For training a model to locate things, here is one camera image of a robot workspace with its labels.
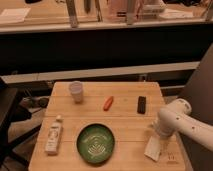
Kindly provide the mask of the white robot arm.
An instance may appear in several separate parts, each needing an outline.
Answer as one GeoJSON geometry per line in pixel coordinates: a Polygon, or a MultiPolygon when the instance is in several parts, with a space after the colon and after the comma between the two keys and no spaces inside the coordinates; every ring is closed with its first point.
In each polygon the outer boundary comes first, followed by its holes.
{"type": "Polygon", "coordinates": [[[156,133],[168,138],[178,131],[213,151],[213,126],[192,118],[191,112],[190,103],[182,98],[166,104],[159,109],[153,123],[156,133]]]}

